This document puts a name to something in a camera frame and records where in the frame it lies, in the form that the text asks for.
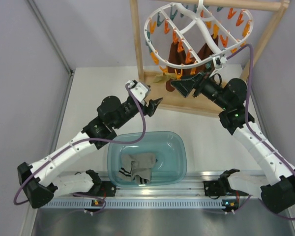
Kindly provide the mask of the yellow sock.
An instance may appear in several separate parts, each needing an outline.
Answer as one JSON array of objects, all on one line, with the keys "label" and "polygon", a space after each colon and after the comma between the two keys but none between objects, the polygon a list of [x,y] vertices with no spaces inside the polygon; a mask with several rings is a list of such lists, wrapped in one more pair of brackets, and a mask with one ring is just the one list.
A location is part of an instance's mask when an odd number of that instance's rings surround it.
[{"label": "yellow sock", "polygon": [[175,80],[176,74],[175,73],[159,73],[156,74],[152,80],[153,83],[165,83],[168,80],[172,79]]}]

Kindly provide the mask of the white round clip hanger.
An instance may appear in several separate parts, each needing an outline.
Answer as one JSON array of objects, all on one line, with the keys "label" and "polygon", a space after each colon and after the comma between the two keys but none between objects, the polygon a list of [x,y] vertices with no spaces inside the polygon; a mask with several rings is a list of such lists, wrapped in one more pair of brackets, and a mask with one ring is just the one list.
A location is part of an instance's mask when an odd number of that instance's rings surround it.
[{"label": "white round clip hanger", "polygon": [[[186,7],[187,9],[191,11],[196,11],[197,5],[185,4],[184,7]],[[178,30],[184,29],[192,21],[188,16],[181,14],[177,10],[176,6],[169,7],[165,9],[164,11],[168,16],[171,17],[173,23],[176,25],[176,29]],[[221,16],[223,12],[226,12],[226,15],[223,17],[222,20],[220,20],[219,17]],[[247,23],[249,19],[246,14],[242,15],[242,23],[240,25],[237,24],[238,16],[240,14],[240,10],[238,8],[235,8],[234,10],[230,10],[230,9],[225,10],[222,7],[218,7],[218,11],[211,12],[211,13],[218,21],[222,23],[222,26],[224,26],[225,29],[228,30],[231,33],[231,35],[237,40],[241,40],[243,36],[245,35],[245,30],[249,29],[249,25]],[[152,22],[155,23],[156,25],[154,28],[154,32],[148,34],[148,38],[150,39],[154,48],[159,53],[160,57],[168,61],[171,43],[172,42],[178,43],[174,41],[174,39],[179,38],[179,36],[172,31],[173,29],[170,25],[168,25],[167,27],[163,25],[165,20],[164,20],[164,16],[161,13],[155,14],[152,18]],[[151,29],[151,25],[152,23],[148,23],[147,28]],[[213,34],[213,29],[209,29],[209,33],[210,33],[210,38],[212,39],[211,35]],[[217,36],[218,36],[218,46],[216,45],[214,41],[213,43],[220,50],[224,50],[226,47],[230,47],[234,43],[234,41],[232,41],[231,39],[228,39],[225,36],[225,34],[221,31],[218,33]],[[196,55],[198,51],[202,48],[202,46],[206,43],[203,37],[203,34],[201,33],[197,25],[193,26],[191,30],[185,33],[184,37],[187,40],[187,42],[190,44],[190,46],[194,49]],[[185,46],[185,44],[178,44],[178,52],[181,52],[183,49],[185,50],[185,53],[186,53],[185,64],[192,65],[195,62],[195,58],[193,56],[189,56],[189,57],[187,56],[188,48]],[[152,55],[151,55],[152,50],[149,49],[149,47],[148,47],[148,51],[152,58]],[[232,54],[234,53],[227,52],[221,55],[224,55],[227,58]],[[212,59],[205,64],[206,64],[206,69],[215,70],[213,68]],[[161,73],[168,73],[168,69],[166,65],[160,63],[158,66],[161,70]],[[196,70],[195,72],[190,71],[190,69],[185,69],[181,71],[180,69],[177,68],[175,69],[175,74],[176,74],[176,77],[179,78],[184,74],[185,75],[196,74]]]}]

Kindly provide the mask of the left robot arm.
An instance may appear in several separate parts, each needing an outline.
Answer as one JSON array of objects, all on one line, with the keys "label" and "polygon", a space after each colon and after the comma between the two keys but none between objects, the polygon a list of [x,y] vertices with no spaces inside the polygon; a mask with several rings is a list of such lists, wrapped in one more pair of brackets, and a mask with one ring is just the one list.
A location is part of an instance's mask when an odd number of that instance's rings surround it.
[{"label": "left robot arm", "polygon": [[17,168],[21,190],[32,208],[41,208],[53,198],[76,193],[96,196],[102,181],[93,170],[61,176],[60,174],[81,157],[94,153],[113,142],[121,128],[136,114],[142,118],[153,116],[162,98],[140,103],[129,96],[121,102],[116,96],[103,99],[97,108],[98,116],[90,121],[71,141],[49,156],[32,164],[26,162]]}]

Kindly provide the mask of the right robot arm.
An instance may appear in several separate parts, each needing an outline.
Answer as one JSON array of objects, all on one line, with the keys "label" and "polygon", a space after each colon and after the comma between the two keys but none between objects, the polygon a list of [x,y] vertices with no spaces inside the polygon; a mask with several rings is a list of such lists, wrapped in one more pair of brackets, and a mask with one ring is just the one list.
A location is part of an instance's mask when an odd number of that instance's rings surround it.
[{"label": "right robot arm", "polygon": [[200,72],[173,80],[171,86],[183,97],[204,95],[222,108],[219,114],[222,126],[244,146],[264,172],[265,181],[238,169],[223,172],[218,179],[223,194],[240,191],[257,197],[274,214],[295,205],[295,167],[279,154],[248,112],[247,85],[242,79],[230,79],[222,86],[207,73]]}]

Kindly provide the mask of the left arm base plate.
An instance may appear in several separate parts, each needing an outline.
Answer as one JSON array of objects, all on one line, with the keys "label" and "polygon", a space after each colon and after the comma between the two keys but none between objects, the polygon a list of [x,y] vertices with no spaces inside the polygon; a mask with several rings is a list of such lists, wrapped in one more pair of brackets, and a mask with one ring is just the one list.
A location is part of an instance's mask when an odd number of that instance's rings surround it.
[{"label": "left arm base plate", "polygon": [[116,190],[116,186],[111,181],[103,181],[100,186],[96,186],[88,192],[77,192],[77,194],[96,197],[114,197]]}]

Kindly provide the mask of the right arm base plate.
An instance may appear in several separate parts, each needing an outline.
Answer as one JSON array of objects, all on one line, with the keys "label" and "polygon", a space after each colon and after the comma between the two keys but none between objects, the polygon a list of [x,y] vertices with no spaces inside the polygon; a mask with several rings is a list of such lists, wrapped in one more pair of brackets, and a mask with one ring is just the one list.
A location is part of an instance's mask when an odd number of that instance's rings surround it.
[{"label": "right arm base plate", "polygon": [[203,182],[205,196],[207,197],[221,197],[221,196],[235,196],[236,191],[232,190],[227,184],[218,180],[207,180]]}]

